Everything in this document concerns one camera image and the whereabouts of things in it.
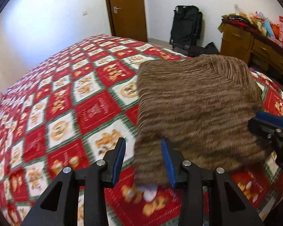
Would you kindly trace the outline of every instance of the wall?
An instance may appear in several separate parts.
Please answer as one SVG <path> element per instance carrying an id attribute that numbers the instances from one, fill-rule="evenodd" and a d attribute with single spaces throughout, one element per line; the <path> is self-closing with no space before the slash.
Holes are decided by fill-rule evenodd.
<path id="1" fill-rule="evenodd" d="M 195 5 L 203 13 L 203 32 L 200 46 L 213 41 L 220 49 L 222 34 L 218 31 L 221 15 L 233 13 L 238 4 L 245 12 L 262 12 L 277 23 L 283 8 L 277 0 L 146 0 L 148 37 L 163 41 L 170 40 L 173 10 L 177 5 Z"/>
<path id="2" fill-rule="evenodd" d="M 101 33 L 111 34 L 105 0 L 10 0 L 0 14 L 0 89 L 49 56 Z"/>

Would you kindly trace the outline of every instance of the folded brown garment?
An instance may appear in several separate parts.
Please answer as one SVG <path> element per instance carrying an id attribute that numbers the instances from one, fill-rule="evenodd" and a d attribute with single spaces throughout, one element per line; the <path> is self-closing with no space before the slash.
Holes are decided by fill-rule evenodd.
<path id="1" fill-rule="evenodd" d="M 207 169 L 232 171 L 270 154 L 247 128 L 263 107 L 262 91 L 243 61 L 221 55 L 147 61 L 137 84 L 136 185 L 167 183 L 163 137 L 179 142 L 185 159 Z"/>

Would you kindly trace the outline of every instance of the brown door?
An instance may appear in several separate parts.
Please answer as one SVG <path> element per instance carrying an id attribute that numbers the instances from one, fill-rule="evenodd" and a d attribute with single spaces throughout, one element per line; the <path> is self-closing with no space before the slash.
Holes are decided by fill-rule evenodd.
<path id="1" fill-rule="evenodd" d="M 115 35 L 148 42 L 144 0 L 110 0 Z"/>

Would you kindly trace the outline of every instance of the metal screw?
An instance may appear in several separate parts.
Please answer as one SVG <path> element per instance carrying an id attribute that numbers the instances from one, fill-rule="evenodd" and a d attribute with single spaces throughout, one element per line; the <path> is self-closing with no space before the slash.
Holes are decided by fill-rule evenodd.
<path id="1" fill-rule="evenodd" d="M 106 163 L 106 162 L 105 162 L 104 160 L 98 160 L 98 161 L 97 161 L 97 165 L 100 166 L 100 167 L 103 166 L 103 165 L 105 165 L 105 163 Z"/>
<path id="2" fill-rule="evenodd" d="M 183 164 L 185 167 L 189 167 L 189 166 L 192 164 L 192 162 L 190 162 L 190 161 L 188 161 L 188 160 L 184 160 L 184 161 L 182 162 L 182 164 Z"/>
<path id="3" fill-rule="evenodd" d="M 64 173 L 70 173 L 71 172 L 71 167 L 64 167 L 63 172 Z"/>
<path id="4" fill-rule="evenodd" d="M 216 172 L 219 173 L 219 174 L 222 174 L 222 173 L 224 173 L 225 171 L 224 171 L 224 169 L 223 169 L 222 167 L 218 167 L 218 168 L 216 169 Z"/>

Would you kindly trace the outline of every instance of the wooden dresser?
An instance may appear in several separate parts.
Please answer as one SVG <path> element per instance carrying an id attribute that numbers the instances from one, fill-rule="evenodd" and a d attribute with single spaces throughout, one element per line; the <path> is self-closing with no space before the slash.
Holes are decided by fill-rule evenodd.
<path id="1" fill-rule="evenodd" d="M 220 54 L 253 62 L 264 71 L 275 69 L 283 85 L 283 48 L 259 33 L 225 24 Z"/>

